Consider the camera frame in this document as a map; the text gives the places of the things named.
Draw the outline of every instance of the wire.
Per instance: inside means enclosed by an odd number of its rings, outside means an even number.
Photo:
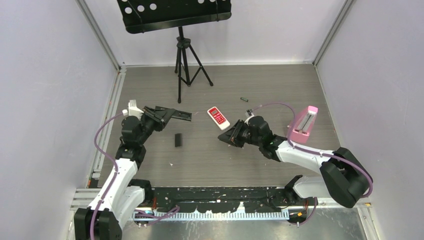
[[[111,118],[109,118],[107,121],[105,121],[104,122],[104,124],[97,130],[97,132],[95,133],[95,136],[94,136],[94,146],[95,146],[95,148],[99,151],[99,152],[101,152],[106,158],[108,158],[109,160],[111,160],[112,161],[112,163],[113,163],[113,166],[115,167],[115,172],[113,173],[113,177],[112,177],[112,179],[110,180],[110,182],[109,182],[109,185],[107,185],[107,187],[106,187],[106,189],[104,190],[104,193],[103,193],[103,195],[100,197],[100,200],[97,202],[97,206],[95,206],[95,209],[94,209],[94,212],[93,212],[93,215],[92,215],[92,217],[91,217],[91,222],[90,222],[90,239],[91,240],[95,240],[95,237],[94,237],[94,225],[95,225],[95,220],[96,220],[96,215],[97,215],[97,212],[99,211],[99,208],[100,208],[100,205],[104,202],[104,199],[105,199],[105,197],[106,197],[106,194],[109,192],[109,190],[111,189],[111,187],[112,187],[112,184],[115,182],[115,179],[117,178],[117,175],[118,175],[118,164],[117,164],[117,162],[116,162],[116,160],[112,157],[112,156],[110,156],[109,154],[107,154],[105,151],[103,151],[100,147],[99,147],[99,145],[97,144],[97,138],[99,137],[99,134],[100,134],[100,132],[103,130],[103,128],[107,125],[107,124],[109,124],[110,122],[112,122],[114,119],[116,119],[117,117],[120,117],[120,116],[122,116],[122,115],[124,115],[123,113],[119,113],[119,114],[117,114],[117,115],[115,115],[115,116],[113,116],[113,117],[111,117]]]
[[[305,221],[303,221],[303,222],[299,222],[299,223],[296,223],[296,224],[294,224],[294,223],[292,223],[292,222],[288,222],[288,223],[290,223],[290,224],[292,224],[292,225],[297,225],[297,224],[299,224],[299,226],[302,226],[302,225],[304,225],[304,224],[306,224],[311,218],[312,218],[312,216],[315,214],[315,210],[317,209],[317,205],[318,205],[318,198],[315,196],[315,197],[313,197],[313,199],[314,199],[314,204],[313,204],[313,209],[312,209],[312,212],[310,213],[310,215],[305,219]]]
[[[116,162],[116,160],[111,156],[111,155],[109,155],[107,152],[105,152],[105,151],[103,151],[100,147],[99,147],[99,145],[97,144],[97,138],[99,137],[99,134],[100,134],[100,132],[103,130],[103,128],[105,128],[105,126],[106,125],[108,125],[110,122],[112,122],[114,119],[116,119],[117,117],[120,117],[120,116],[122,116],[122,115],[124,115],[123,113],[119,113],[119,114],[117,114],[117,115],[115,115],[115,116],[113,116],[113,117],[111,117],[111,118],[109,118],[107,121],[105,121],[104,122],[104,124],[97,130],[97,132],[95,133],[95,136],[94,136],[94,146],[95,146],[95,148],[99,151],[99,152],[101,152],[106,158],[108,158],[110,161],[112,161],[112,163],[113,163],[113,167],[115,168],[115,172],[113,173],[113,177],[112,177],[112,179],[110,180],[110,182],[109,182],[109,184],[107,185],[107,187],[106,187],[106,189],[104,190],[104,193],[101,195],[101,197],[100,197],[100,200],[97,202],[97,205],[95,206],[95,209],[94,209],[94,212],[93,212],[93,215],[92,215],[92,217],[91,217],[91,221],[90,221],[90,239],[91,240],[95,240],[95,237],[94,237],[94,225],[95,225],[95,221],[96,221],[96,216],[97,216],[97,213],[98,213],[98,211],[99,211],[99,208],[100,208],[100,206],[102,205],[102,203],[104,203],[104,199],[105,199],[105,197],[106,197],[106,195],[108,194],[108,192],[109,192],[109,190],[111,189],[111,187],[112,187],[112,184],[115,182],[115,179],[117,178],[117,175],[118,175],[118,164],[117,164],[117,162]],[[158,221],[160,221],[160,220],[162,220],[162,219],[166,219],[166,218],[170,218],[170,217],[172,217],[172,216],[174,216],[176,213],[178,213],[178,211],[180,210],[180,207],[179,206],[176,206],[176,207],[174,207],[173,209],[171,209],[168,213],[166,213],[164,216],[161,216],[161,217],[155,217],[155,216],[152,216],[152,215],[149,215],[149,214],[147,214],[146,212],[144,212],[144,211],[142,211],[142,210],[135,210],[136,212],[139,212],[139,213],[141,213],[141,214],[145,214],[145,215],[148,215],[148,217],[149,218],[158,218],[158,220],[155,220],[155,221],[153,221],[153,222],[149,222],[148,224],[146,224],[146,226],[150,226],[150,225],[153,225],[153,224],[155,224],[155,223],[157,223]]]
[[[169,210],[163,216],[154,216],[154,215],[151,215],[151,214],[146,213],[143,210],[138,210],[138,209],[135,209],[134,211],[138,212],[136,214],[136,216],[138,216],[138,217],[145,217],[145,218],[150,218],[150,219],[156,219],[156,220],[154,220],[152,222],[149,222],[149,223],[147,223],[147,224],[144,225],[145,227],[147,227],[147,226],[151,226],[153,224],[158,223],[160,220],[167,219],[167,218],[170,218],[170,217],[174,216],[175,214],[177,214],[180,211],[180,207],[179,206],[175,206],[173,209]]]
[[[271,103],[268,103],[268,104],[265,104],[265,105],[259,105],[259,106],[255,107],[255,108],[253,108],[252,109],[252,112],[254,112],[255,110],[260,109],[262,107],[266,107],[266,106],[269,106],[269,105],[276,105],[276,104],[284,105],[284,106],[288,107],[291,110],[291,112],[293,113],[293,123],[295,123],[297,121],[296,112],[293,109],[293,107],[290,106],[288,103],[284,103],[284,102],[271,102]],[[290,144],[290,146],[292,146],[294,149],[303,151],[305,153],[309,153],[309,154],[314,154],[314,155],[321,156],[321,153],[319,151],[309,150],[309,149],[306,149],[306,148],[303,148],[303,147],[299,147],[299,146],[293,144],[293,142],[292,142],[292,140],[291,140],[290,137],[292,135],[292,131],[293,131],[293,128],[294,127],[295,127],[295,124],[291,124],[290,128],[288,129],[288,133],[287,133],[288,144]],[[336,160],[338,160],[340,162],[343,162],[343,163],[345,163],[345,164],[353,167],[355,170],[358,170],[362,175],[365,176],[366,180],[368,181],[368,186],[369,186],[368,192],[366,194],[362,195],[362,198],[366,198],[366,197],[368,197],[368,196],[371,195],[371,193],[373,192],[373,181],[371,180],[370,175],[367,172],[365,172],[362,168],[360,168],[358,165],[354,164],[353,162],[350,162],[350,161],[348,161],[348,160],[346,160],[346,159],[344,159],[342,157],[339,157],[339,156],[336,156],[336,155],[333,155],[333,154],[322,153],[322,156],[336,159]]]

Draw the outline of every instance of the gray wooden floor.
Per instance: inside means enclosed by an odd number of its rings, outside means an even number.
[[[295,175],[316,173],[290,163],[278,163],[262,156],[256,146],[228,147],[217,139],[219,128],[206,113],[216,106],[233,125],[245,119],[245,112],[260,104],[282,101],[297,111],[308,105],[318,115],[307,145],[336,150],[339,147],[332,120],[312,65],[231,65],[206,66],[214,86],[199,73],[191,87],[182,86],[182,103],[177,103],[178,81],[173,67],[129,68],[126,72],[118,111],[128,101],[139,108],[156,105],[193,113],[192,122],[171,119],[161,132],[147,140],[147,153],[135,178],[150,180],[155,187],[189,186],[284,186]],[[193,75],[196,67],[190,67]],[[283,106],[261,108],[261,115],[274,133],[285,136],[292,113]],[[121,120],[113,123],[107,152],[115,155],[121,136]],[[183,146],[174,147],[176,133]],[[112,164],[105,160],[99,186],[106,181]]]

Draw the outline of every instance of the robotic arm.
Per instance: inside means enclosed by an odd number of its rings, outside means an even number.
[[[232,128],[219,135],[218,139],[238,148],[242,148],[244,144],[258,146],[259,151],[268,159],[296,164],[322,176],[308,178],[298,175],[290,181],[284,188],[289,204],[308,197],[331,197],[340,205],[352,208],[370,187],[367,177],[351,166],[358,166],[369,176],[348,149],[340,147],[332,151],[297,143],[290,145],[287,138],[273,134],[262,116],[254,116],[249,110],[247,115],[249,117],[246,121],[239,120]],[[337,157],[352,164],[339,161]]]
[[[134,209],[154,198],[148,180],[132,179],[145,158],[144,143],[154,131],[162,131],[170,119],[192,120],[191,113],[172,108],[145,106],[139,109],[135,100],[131,100],[128,109],[122,112],[127,117],[122,120],[122,136],[115,156],[115,166],[118,170],[114,166],[96,198],[87,208],[79,208],[76,211],[74,224],[77,240],[90,239],[91,230],[95,239],[122,238],[122,229]],[[91,226],[92,218],[96,220]]]

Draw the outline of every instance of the white connector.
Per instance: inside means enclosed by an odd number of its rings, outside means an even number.
[[[129,116],[136,116],[138,118],[138,120],[142,119],[142,115],[144,114],[144,112],[137,107],[137,102],[136,100],[129,100],[128,103],[128,113]]]

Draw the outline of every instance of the music stand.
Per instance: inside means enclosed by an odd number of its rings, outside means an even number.
[[[191,40],[184,37],[183,26],[229,19],[231,17],[231,0],[117,0],[117,2],[125,29],[130,34],[178,27],[175,63],[175,73],[178,73],[178,103],[181,103],[181,81],[190,87],[200,70],[203,71],[209,84],[214,85],[195,53]],[[199,64],[199,68],[191,80],[187,63],[187,48],[190,48]],[[185,79],[181,77],[182,68],[185,72]]]

